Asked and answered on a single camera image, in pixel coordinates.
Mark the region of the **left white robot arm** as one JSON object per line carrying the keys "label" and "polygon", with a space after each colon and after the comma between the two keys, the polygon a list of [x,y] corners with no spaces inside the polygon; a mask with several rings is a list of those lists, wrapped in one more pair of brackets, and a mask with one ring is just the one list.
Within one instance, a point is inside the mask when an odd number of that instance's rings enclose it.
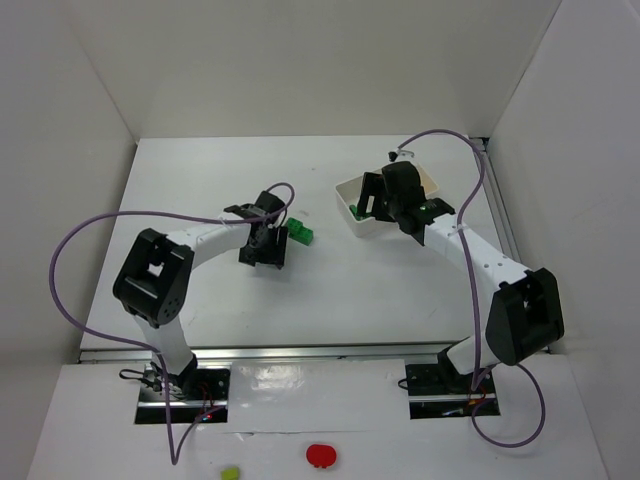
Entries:
{"label": "left white robot arm", "polygon": [[256,201],[232,205],[212,223],[161,233],[140,232],[113,286],[113,295],[153,348],[152,366],[181,390],[191,388],[198,368],[179,319],[193,270],[231,250],[240,263],[281,269],[288,229],[278,224],[286,203],[263,191]]}

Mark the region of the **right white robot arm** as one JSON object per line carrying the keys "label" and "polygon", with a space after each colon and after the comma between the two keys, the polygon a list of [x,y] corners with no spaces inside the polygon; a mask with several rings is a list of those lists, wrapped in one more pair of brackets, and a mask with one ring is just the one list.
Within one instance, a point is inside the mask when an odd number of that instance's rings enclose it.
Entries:
{"label": "right white robot arm", "polygon": [[510,259],[462,222],[447,202],[427,197],[411,162],[365,173],[356,208],[360,216],[397,224],[467,273],[475,314],[480,293],[489,297],[488,316],[474,320],[473,334],[439,352],[437,372],[443,383],[479,375],[496,364],[515,366],[564,336],[556,277]]}

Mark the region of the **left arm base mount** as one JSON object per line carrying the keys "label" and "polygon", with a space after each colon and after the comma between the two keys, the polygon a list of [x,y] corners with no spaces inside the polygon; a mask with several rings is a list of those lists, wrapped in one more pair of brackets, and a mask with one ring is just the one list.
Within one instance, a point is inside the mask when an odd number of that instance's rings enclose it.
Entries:
{"label": "left arm base mount", "polygon": [[[118,376],[121,380],[139,384],[134,423],[165,424],[165,394],[160,373],[151,365],[146,365],[143,370],[122,369]],[[202,416],[203,424],[226,423],[230,377],[229,368],[206,367],[198,369],[184,389],[171,384],[169,398],[172,422],[190,424]]]}

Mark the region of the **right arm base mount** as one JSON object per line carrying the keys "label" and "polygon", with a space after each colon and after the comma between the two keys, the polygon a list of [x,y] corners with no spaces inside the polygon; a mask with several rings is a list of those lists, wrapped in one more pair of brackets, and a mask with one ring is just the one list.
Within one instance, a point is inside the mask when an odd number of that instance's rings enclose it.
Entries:
{"label": "right arm base mount", "polygon": [[412,420],[470,417],[475,408],[478,408],[478,416],[499,416],[500,407],[491,374],[476,390],[471,388],[471,382],[471,374],[446,382],[435,364],[408,364],[405,377],[397,382],[397,386],[408,394]]}

